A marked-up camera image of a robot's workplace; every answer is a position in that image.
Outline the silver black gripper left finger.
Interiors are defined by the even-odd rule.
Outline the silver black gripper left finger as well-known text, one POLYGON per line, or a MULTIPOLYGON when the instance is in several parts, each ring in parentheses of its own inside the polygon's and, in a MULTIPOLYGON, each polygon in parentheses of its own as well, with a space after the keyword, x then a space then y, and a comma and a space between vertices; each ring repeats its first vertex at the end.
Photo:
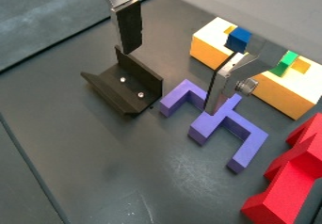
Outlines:
POLYGON ((117 26, 122 52, 129 55, 142 46, 142 16, 140 0, 106 0, 117 26))

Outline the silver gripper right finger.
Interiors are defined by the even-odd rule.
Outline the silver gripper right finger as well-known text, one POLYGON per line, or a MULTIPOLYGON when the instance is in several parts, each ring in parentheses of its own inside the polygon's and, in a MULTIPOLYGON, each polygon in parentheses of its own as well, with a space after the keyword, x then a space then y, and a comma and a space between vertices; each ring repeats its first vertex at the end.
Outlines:
POLYGON ((252 77, 273 68, 272 47, 267 40, 252 43, 250 52, 245 55, 234 52, 214 71, 205 100, 205 111, 210 115, 216 114, 237 91, 249 95, 257 88, 258 83, 252 77))

